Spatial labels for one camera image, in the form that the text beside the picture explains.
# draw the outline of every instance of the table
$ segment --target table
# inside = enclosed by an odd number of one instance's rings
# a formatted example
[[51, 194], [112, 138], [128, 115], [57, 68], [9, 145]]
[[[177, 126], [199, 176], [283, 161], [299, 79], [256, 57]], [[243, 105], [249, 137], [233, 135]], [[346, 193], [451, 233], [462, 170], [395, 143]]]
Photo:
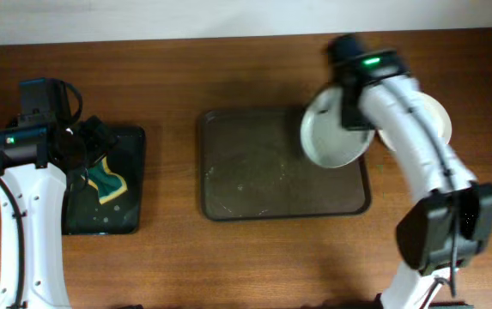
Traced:
[[[371, 300], [400, 257], [394, 228], [412, 207], [401, 172], [375, 141], [371, 209], [357, 217], [215, 223], [198, 203], [196, 122], [223, 107], [306, 104], [328, 81], [335, 34], [0, 46], [0, 129], [19, 110], [17, 83], [57, 77], [83, 94], [83, 117], [147, 135], [140, 228], [64, 237], [75, 308], [297, 308]], [[396, 47], [453, 122], [452, 146], [492, 182], [492, 29], [363, 33]], [[492, 307], [492, 239], [459, 273], [459, 298]], [[449, 300], [443, 288], [439, 300]]]

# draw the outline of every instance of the brown tabletop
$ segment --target brown tabletop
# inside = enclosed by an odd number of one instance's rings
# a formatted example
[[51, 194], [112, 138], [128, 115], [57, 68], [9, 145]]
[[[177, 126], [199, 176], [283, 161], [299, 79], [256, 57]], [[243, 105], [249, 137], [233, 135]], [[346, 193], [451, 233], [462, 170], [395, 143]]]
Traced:
[[[198, 116], [307, 103], [328, 81], [322, 50], [334, 36], [0, 46], [0, 129], [20, 110], [17, 83], [48, 76], [82, 91], [84, 117], [146, 131], [138, 232], [63, 239], [73, 307], [292, 308], [371, 300], [389, 286], [400, 261], [394, 228], [412, 204], [378, 140], [367, 152], [364, 215], [214, 223], [199, 210]], [[361, 36], [401, 51], [447, 109], [459, 157], [492, 182], [492, 29]], [[492, 239], [459, 273], [459, 298], [492, 308]], [[450, 299], [447, 288], [438, 299]]]

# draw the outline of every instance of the white wall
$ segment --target white wall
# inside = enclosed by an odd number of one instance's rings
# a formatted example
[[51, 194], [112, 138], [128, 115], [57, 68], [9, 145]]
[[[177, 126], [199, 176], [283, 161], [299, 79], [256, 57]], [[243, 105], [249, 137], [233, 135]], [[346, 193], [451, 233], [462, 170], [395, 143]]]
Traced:
[[492, 0], [0, 0], [0, 45], [492, 27]]

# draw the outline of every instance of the dark gray tray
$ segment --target dark gray tray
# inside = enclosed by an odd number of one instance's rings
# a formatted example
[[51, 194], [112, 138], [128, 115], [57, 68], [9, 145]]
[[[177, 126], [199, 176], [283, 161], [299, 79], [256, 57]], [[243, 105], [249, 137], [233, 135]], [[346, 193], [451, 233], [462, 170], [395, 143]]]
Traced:
[[302, 153], [302, 107], [200, 119], [200, 194], [213, 221], [359, 215], [371, 203], [363, 158], [336, 169]]

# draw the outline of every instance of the wood surface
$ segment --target wood surface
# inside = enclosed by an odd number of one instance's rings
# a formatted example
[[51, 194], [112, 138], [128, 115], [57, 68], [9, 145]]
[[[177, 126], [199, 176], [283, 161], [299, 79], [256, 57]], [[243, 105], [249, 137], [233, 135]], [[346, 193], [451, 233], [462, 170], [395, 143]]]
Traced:
[[[214, 223], [198, 206], [198, 117], [306, 104], [328, 81], [323, 49], [334, 36], [0, 46], [0, 129], [20, 110], [17, 83], [49, 76], [79, 87], [84, 117], [146, 131], [138, 232], [63, 239], [73, 307], [298, 308], [371, 300], [389, 286], [400, 261], [394, 228], [412, 204], [377, 140], [366, 154], [373, 203], [364, 215]], [[492, 182], [492, 29], [361, 37], [401, 51], [447, 109], [459, 157]], [[450, 299], [447, 288], [438, 299]], [[492, 308], [492, 239], [459, 273], [459, 299]]]

